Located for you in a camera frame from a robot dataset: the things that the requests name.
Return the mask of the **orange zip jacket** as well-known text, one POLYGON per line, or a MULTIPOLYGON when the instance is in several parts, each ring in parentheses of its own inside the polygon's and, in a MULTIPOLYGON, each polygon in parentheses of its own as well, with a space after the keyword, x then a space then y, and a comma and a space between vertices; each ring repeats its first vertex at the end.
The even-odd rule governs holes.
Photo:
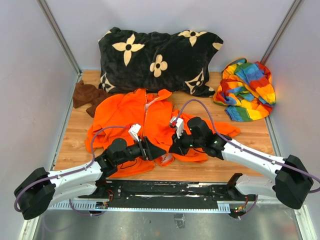
MULTIPOLYGON (((157 94, 146 93, 145 89, 138 89, 128 94, 115 94, 102 101, 95 110, 92 126, 87 132, 85 147, 92 153, 91 142, 94 135, 103 128, 109 126, 127 126, 133 124, 141 125, 139 137, 147 136, 152 144, 166 150, 166 154, 156 158, 154 161, 144 161, 138 157, 133 162, 126 162, 117 167, 117 172, 110 178, 122 178, 142 174, 151 171, 157 163, 166 167, 179 160, 182 162, 203 163, 208 160, 205 153, 190 149, 185 156, 168 153, 173 143, 172 135, 175 130, 171 128, 170 120, 179 114, 173 104, 168 100, 172 95, 168 90, 160 90, 157 94)), ((241 130, 227 122, 214 122, 215 128, 220 134, 229 137, 237 136, 241 130)), ((93 141, 93 148, 104 150, 113 140, 122 138, 130 146, 134 143, 128 130, 122 128, 109 128, 100 132, 93 141)))

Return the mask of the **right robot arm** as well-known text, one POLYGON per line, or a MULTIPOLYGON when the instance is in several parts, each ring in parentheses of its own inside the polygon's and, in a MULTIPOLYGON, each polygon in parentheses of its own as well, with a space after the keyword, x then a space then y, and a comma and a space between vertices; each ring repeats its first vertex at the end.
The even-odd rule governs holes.
POLYGON ((200 148, 207 156, 238 163, 261 174, 260 177, 234 174, 226 188, 232 200, 243 195, 268 196, 299 210, 314 184, 302 161, 294 155, 283 158, 242 145, 231 137, 213 132, 200 117, 184 123, 174 116, 169 125, 175 130, 169 149, 171 154, 185 156, 190 149, 200 148))

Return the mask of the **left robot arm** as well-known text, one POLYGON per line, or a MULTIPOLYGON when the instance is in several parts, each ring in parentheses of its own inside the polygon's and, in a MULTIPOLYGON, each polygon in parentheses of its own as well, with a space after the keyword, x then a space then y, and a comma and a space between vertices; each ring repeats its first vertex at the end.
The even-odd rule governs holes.
POLYGON ((31 220, 61 201, 90 195, 101 198, 107 193, 107 185, 101 181, 116 173, 119 165, 137 158, 152 161, 165 153, 147 137, 132 145, 117 138, 86 164, 59 171, 35 169, 14 190, 14 209, 25 220, 31 220))

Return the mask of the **rainbow striped cloth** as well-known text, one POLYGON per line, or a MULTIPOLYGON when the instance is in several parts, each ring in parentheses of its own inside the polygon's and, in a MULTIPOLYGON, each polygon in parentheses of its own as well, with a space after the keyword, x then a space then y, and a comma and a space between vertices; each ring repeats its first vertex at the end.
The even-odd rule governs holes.
POLYGON ((260 62, 239 58, 222 71, 213 102, 225 106, 235 122, 251 122, 270 115, 276 104, 270 70, 260 62))

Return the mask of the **brown cloth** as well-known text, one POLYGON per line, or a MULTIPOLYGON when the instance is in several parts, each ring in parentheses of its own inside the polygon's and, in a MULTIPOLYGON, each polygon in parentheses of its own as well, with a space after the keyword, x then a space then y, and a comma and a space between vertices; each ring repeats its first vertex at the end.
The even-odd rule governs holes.
POLYGON ((90 117, 93 118, 98 105, 112 95, 112 93, 107 93, 103 89, 99 89, 93 84, 85 84, 83 80, 80 80, 75 84, 75 89, 72 96, 73 107, 77 109, 86 104, 91 104, 91 106, 86 109, 86 112, 90 117))

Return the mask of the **black floral pillow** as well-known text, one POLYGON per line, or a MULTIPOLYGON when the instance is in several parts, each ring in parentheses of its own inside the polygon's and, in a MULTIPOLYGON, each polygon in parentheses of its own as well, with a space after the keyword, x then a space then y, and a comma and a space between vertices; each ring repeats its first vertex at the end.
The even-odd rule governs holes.
POLYGON ((144 33, 113 27, 98 41, 99 88, 110 94, 145 89, 211 97, 209 63, 223 44, 209 31, 144 33))

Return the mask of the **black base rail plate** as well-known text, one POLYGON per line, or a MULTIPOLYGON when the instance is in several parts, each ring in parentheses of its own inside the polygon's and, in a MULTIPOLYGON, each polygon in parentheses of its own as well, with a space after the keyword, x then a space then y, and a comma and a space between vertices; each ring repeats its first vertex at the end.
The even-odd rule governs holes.
POLYGON ((178 202, 180 205, 193 200, 235 201, 242 198, 229 193, 224 183, 190 181, 105 180, 97 184, 91 195, 94 199, 152 200, 160 203, 178 202))

